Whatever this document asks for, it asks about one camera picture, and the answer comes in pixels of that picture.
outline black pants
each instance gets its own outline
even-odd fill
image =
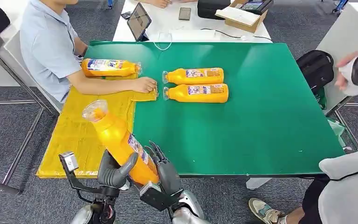
[[[322,224],[317,202],[324,187],[329,181],[314,180],[305,192],[303,199],[304,217],[299,224]]]

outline person's hand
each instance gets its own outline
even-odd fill
[[[343,59],[341,59],[341,61],[339,61],[337,63],[337,68],[340,67],[344,67],[347,63],[349,63],[353,58],[355,58],[356,56],[358,56],[358,51],[353,52],[352,54],[344,57]],[[338,77],[337,77],[337,81],[334,84],[335,86],[338,86],[338,88],[340,90],[345,90],[346,89],[346,85],[347,85],[347,80],[345,79],[345,77],[341,74],[341,72],[338,72]]]
[[[133,79],[131,82],[131,90],[136,92],[149,93],[157,87],[156,80],[149,77],[141,77]]]
[[[171,4],[171,0],[151,0],[151,4],[159,8],[165,8]]]

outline light blue shirt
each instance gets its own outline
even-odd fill
[[[66,77],[82,69],[75,37],[65,10],[58,15],[39,0],[29,1],[20,28],[22,57],[35,81],[61,103],[70,88]]]

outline yellow bottle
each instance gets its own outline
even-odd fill
[[[106,100],[97,100],[83,110],[83,117],[91,121],[99,140],[109,153],[122,166],[133,152],[138,153],[138,160],[130,171],[130,177],[137,183],[145,185],[148,181],[158,182],[156,165],[134,138],[127,122],[109,113]]]
[[[228,100],[226,84],[178,85],[174,88],[164,87],[164,99],[179,102],[225,103]]]
[[[163,71],[163,82],[180,84],[214,84],[223,83],[224,72],[222,68],[208,69],[176,69]]]
[[[82,69],[87,77],[97,76],[129,76],[140,74],[141,63],[131,63],[124,60],[89,59],[82,61]]]

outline yellow cloth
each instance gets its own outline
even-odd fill
[[[109,77],[108,79],[136,78]],[[105,96],[83,95],[74,87],[68,98],[55,129],[51,135],[47,150],[36,175],[40,178],[65,178],[65,172],[58,154],[72,151],[75,153],[79,169],[75,171],[78,178],[96,178],[102,154],[105,150],[100,143],[93,125],[82,117],[83,109],[97,99],[108,102],[109,111],[122,119],[127,119],[128,130],[132,132],[134,122],[134,101],[150,101],[157,99],[157,92],[148,94],[124,91]]]

